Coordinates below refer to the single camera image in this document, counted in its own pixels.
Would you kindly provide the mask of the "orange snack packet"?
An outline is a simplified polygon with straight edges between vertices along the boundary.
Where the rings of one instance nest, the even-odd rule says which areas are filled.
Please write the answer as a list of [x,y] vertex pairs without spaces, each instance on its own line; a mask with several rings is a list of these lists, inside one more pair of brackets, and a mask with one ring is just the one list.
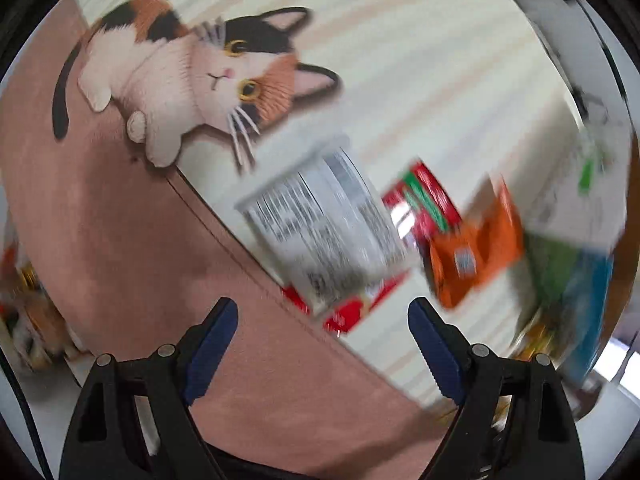
[[436,296],[446,309],[518,262],[524,255],[524,233],[506,182],[499,182],[480,221],[462,221],[449,233],[434,236],[428,247]]

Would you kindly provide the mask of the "red green snack packet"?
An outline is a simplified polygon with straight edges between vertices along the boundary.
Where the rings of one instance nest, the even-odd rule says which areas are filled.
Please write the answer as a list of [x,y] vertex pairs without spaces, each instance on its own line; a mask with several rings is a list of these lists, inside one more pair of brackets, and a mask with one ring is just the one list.
[[449,195],[422,160],[410,165],[383,195],[382,202],[407,246],[422,249],[435,235],[450,232],[462,221]]

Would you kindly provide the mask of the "silver grey snack packet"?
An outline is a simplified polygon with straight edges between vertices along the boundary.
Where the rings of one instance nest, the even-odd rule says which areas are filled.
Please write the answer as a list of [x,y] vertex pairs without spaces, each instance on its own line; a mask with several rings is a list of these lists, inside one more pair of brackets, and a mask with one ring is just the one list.
[[316,318],[416,261],[349,149],[326,141],[236,205]]

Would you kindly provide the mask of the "striped cat print tablecloth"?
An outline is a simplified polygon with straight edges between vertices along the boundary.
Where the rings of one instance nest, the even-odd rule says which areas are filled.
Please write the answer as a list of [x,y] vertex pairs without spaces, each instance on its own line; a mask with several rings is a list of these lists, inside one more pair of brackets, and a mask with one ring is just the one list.
[[44,287],[94,353],[146,356],[222,296],[240,326],[192,414],[224,450],[328,479],[414,479],[448,420],[407,326],[410,274],[345,337],[286,300],[236,203],[311,148],[349,138],[380,191],[422,160],[465,209],[486,178],[533,201],[577,110],[512,0],[167,0],[183,21],[306,6],[300,59],[334,70],[334,96],[256,136],[203,129],[178,164],[149,165],[119,110],[93,113],[76,82],[55,139],[52,101],[77,39],[126,0],[60,0],[14,63],[1,98],[1,175],[18,235]]

